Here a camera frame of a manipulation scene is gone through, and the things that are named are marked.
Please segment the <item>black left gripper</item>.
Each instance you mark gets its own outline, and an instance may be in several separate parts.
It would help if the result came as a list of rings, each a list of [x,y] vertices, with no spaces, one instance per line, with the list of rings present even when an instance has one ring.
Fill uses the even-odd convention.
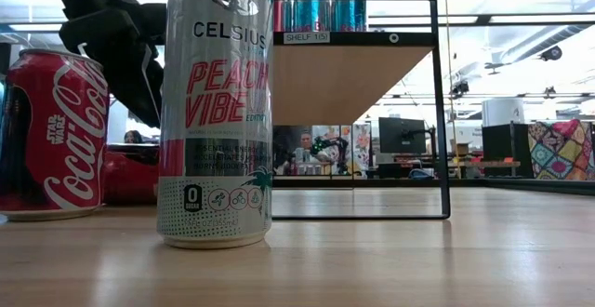
[[[71,3],[59,37],[66,48],[106,67],[112,94],[141,122],[161,125],[163,65],[157,48],[165,43],[164,3]]]

